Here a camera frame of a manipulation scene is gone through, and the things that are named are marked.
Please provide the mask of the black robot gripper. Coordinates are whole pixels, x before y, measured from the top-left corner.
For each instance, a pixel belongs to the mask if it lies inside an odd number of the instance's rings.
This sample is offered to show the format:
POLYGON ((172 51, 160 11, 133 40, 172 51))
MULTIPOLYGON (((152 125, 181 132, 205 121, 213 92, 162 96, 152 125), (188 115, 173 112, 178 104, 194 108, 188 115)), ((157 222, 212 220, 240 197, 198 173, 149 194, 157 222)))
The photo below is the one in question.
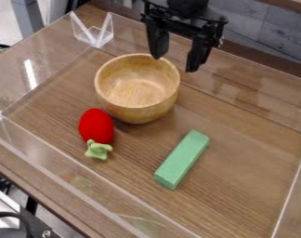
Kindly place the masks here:
POLYGON ((152 56, 160 60, 169 52, 172 33, 193 39, 186 72, 194 73, 206 63, 212 47, 221 45, 229 19, 209 6, 209 0, 144 0, 141 20, 148 27, 152 56))

